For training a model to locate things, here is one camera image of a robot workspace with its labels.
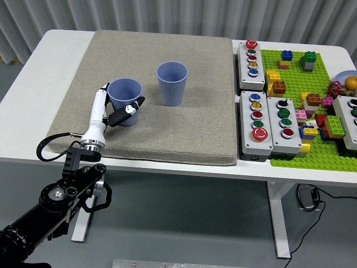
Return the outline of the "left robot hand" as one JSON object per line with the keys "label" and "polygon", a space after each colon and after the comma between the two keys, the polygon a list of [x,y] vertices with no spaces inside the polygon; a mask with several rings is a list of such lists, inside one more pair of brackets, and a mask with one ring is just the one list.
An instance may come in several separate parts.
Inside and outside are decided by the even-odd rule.
{"label": "left robot hand", "polygon": [[99,151],[105,147],[107,126],[135,124],[144,102],[142,92],[142,85],[132,78],[120,78],[101,87],[95,95],[89,128],[81,137],[81,147]]}

